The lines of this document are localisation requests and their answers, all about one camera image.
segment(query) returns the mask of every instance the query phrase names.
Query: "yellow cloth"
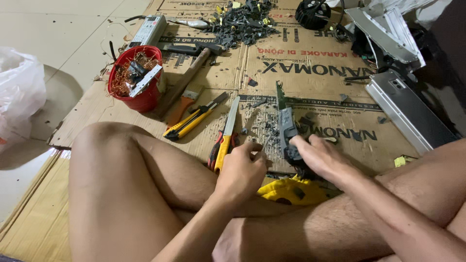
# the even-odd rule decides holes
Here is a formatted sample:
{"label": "yellow cloth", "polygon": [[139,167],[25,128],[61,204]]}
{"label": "yellow cloth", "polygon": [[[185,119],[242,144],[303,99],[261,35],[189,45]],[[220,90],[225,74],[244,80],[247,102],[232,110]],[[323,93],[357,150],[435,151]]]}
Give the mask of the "yellow cloth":
{"label": "yellow cloth", "polygon": [[298,206],[316,205],[328,199],[316,183],[309,179],[300,180],[298,175],[276,180],[259,188],[257,193],[271,201]]}

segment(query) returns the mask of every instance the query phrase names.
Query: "person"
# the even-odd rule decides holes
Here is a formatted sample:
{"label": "person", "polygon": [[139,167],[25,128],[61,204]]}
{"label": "person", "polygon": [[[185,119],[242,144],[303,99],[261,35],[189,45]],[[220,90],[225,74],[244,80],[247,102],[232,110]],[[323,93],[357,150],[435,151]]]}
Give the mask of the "person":
{"label": "person", "polygon": [[235,148],[217,176],[139,127],[86,127],[69,170],[73,261],[466,261],[464,139],[375,179],[309,141],[290,142],[344,194],[300,208],[254,195],[259,144]]}

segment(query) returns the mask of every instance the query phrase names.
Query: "floor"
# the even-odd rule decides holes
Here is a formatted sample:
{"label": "floor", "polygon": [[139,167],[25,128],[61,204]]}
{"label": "floor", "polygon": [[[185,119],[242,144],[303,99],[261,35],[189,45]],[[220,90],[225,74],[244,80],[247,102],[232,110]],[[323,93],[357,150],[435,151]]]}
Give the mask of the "floor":
{"label": "floor", "polygon": [[91,86],[151,0],[0,0],[0,46],[44,64],[47,101],[32,117],[29,141],[0,155],[0,225],[50,155],[46,141]]}

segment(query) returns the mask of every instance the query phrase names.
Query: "box cutter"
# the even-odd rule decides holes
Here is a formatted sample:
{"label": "box cutter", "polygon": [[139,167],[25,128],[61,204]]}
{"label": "box cutter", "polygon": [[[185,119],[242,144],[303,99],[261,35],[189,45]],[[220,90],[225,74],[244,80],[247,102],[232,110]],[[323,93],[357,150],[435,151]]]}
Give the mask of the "box cutter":
{"label": "box cutter", "polygon": [[223,100],[228,98],[228,94],[223,92],[216,99],[212,100],[207,105],[200,106],[193,114],[188,116],[185,120],[174,125],[172,128],[164,133],[164,138],[170,141],[178,141],[185,136],[189,131],[196,127],[204,118],[206,118],[212,110]]}

